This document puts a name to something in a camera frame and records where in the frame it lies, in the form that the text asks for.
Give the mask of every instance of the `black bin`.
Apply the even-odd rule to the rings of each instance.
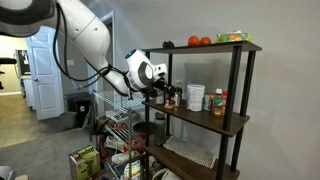
[[[89,93],[75,93],[64,95],[66,110],[69,112],[77,112],[76,127],[82,127],[84,119],[86,118],[91,100]]]

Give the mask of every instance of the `white wall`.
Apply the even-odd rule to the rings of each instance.
[[[315,180],[320,179],[319,9],[316,0],[103,0],[92,10],[98,17],[115,10],[115,66],[124,70],[124,57],[135,48],[161,47],[164,40],[186,45],[191,35],[214,39],[231,30],[250,33],[263,51],[256,56],[239,179]],[[208,90],[224,87],[230,57],[178,56],[173,77],[205,84]],[[152,61],[165,62],[166,56],[152,56]],[[176,135],[180,130],[186,139],[217,153],[219,136],[189,124],[175,126]]]
[[[18,49],[27,49],[26,40],[24,38],[0,36],[0,57],[9,57],[15,59],[15,50]],[[12,64],[0,65],[0,71],[5,72],[5,74],[0,75],[0,81],[4,87],[4,89],[0,90],[0,95],[21,93],[20,80],[16,75],[15,68],[16,65]]]

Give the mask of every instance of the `snack box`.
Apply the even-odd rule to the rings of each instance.
[[[224,33],[218,34],[216,42],[234,42],[234,41],[251,41],[248,33]]]
[[[92,146],[69,154],[72,180],[94,180],[100,174],[99,152]]]

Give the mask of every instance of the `box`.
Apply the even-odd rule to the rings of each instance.
[[[94,180],[99,177],[99,152],[90,145],[70,153],[69,163],[73,180]]]
[[[231,32],[231,33],[218,34],[216,38],[216,43],[234,42],[234,41],[251,41],[251,39],[252,38],[248,33]]]

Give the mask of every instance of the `red tomato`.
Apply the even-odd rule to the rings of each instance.
[[[188,40],[188,46],[199,46],[200,40],[197,36],[191,36]]]
[[[209,37],[203,37],[200,40],[201,45],[211,44],[211,39]]]

